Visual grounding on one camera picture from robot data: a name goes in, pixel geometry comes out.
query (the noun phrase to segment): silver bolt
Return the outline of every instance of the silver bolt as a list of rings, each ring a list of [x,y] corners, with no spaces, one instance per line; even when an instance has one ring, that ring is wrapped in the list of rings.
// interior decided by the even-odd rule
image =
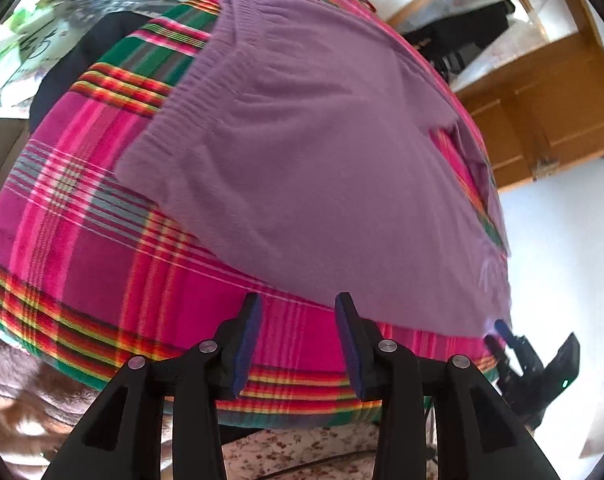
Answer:
[[[378,343],[378,348],[383,352],[395,352],[397,350],[397,343],[392,339],[383,339]]]
[[[465,355],[454,355],[452,361],[457,368],[469,368],[471,365],[471,361]]]
[[[140,370],[146,364],[146,359],[144,359],[141,355],[136,355],[128,360],[128,367],[131,370]]]
[[[218,349],[218,343],[213,341],[213,339],[207,339],[206,341],[202,341],[200,343],[200,352],[203,354],[210,354],[211,352],[215,352]]]

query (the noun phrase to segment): wooden door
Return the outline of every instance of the wooden door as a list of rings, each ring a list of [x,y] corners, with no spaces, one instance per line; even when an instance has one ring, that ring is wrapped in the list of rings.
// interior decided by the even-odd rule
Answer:
[[[499,187],[604,154],[604,51],[574,34],[458,93],[486,141]]]

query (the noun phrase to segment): purple garment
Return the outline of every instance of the purple garment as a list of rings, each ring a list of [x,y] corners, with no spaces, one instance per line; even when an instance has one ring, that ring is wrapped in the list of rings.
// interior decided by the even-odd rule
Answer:
[[[308,300],[347,290],[363,316],[445,335],[508,322],[506,263],[429,139],[470,138],[432,76],[328,4],[220,2],[117,178],[225,263]]]

